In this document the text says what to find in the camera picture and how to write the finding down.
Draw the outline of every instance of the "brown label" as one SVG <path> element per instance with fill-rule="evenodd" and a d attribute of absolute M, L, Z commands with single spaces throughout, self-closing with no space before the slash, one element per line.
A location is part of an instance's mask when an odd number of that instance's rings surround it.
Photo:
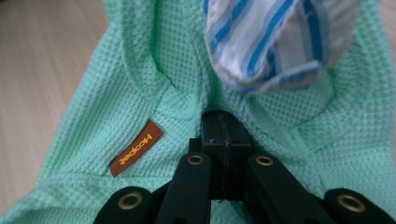
<path fill-rule="evenodd" d="M 110 163 L 111 174 L 117 176 L 137 161 L 143 153 L 158 141 L 161 135 L 163 135 L 163 131 L 149 120 L 132 144 Z"/>

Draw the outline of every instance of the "textured fabric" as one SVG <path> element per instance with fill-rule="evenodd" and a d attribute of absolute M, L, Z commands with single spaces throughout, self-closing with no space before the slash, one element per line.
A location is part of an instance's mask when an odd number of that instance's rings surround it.
<path fill-rule="evenodd" d="M 206 0 L 218 77 L 257 95 L 306 87 L 347 48 L 361 0 Z"/>
<path fill-rule="evenodd" d="M 92 223 L 118 189 L 173 176 L 202 113 L 236 115 L 259 150 L 310 192 L 365 195 L 396 217 L 394 80 L 377 1 L 364 0 L 342 60 L 310 87 L 257 97 L 219 81 L 205 50 L 201 1 L 105 1 L 108 29 L 67 107 L 32 192 L 0 223 Z M 163 137 L 117 177 L 108 165 L 148 119 Z M 212 223 L 244 223 L 241 203 L 212 203 Z"/>

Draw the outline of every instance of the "wooden table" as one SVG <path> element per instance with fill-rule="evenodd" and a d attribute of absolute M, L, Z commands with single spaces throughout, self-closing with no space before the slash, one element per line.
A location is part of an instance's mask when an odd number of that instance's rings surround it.
<path fill-rule="evenodd" d="M 396 1 L 381 11 L 396 62 Z M 0 1 L 0 214 L 33 187 L 92 50 L 99 0 Z"/>

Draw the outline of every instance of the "mint green waffle fabric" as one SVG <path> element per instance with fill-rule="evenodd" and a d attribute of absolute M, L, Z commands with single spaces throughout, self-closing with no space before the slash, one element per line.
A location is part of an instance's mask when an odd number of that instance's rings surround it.
<path fill-rule="evenodd" d="M 394 74 L 377 1 L 364 0 L 352 42 L 299 91 L 246 97 L 214 74 L 201 1 L 105 1 L 108 29 L 67 107 L 32 192 L 0 223 L 92 223 L 118 189 L 169 181 L 201 115 L 240 119 L 259 150 L 282 160 L 310 192 L 365 195 L 396 218 L 392 161 Z M 117 177 L 109 163 L 148 119 L 163 137 Z M 211 223 L 244 223 L 241 203 L 212 203 Z"/>

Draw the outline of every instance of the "green garment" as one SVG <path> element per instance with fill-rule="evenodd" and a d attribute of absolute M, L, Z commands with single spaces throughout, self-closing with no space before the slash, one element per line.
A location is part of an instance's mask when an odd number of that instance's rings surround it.
<path fill-rule="evenodd" d="M 396 218 L 394 74 L 378 3 L 364 0 L 342 60 L 304 90 L 246 97 L 214 74 L 201 1 L 105 1 L 108 28 L 67 107 L 31 193 L 0 223 L 92 223 L 118 189 L 171 179 L 201 115 L 233 113 L 259 150 L 310 192 L 348 188 Z M 117 177 L 109 163 L 148 119 L 164 132 Z M 212 203 L 212 223 L 244 223 L 241 203 Z"/>

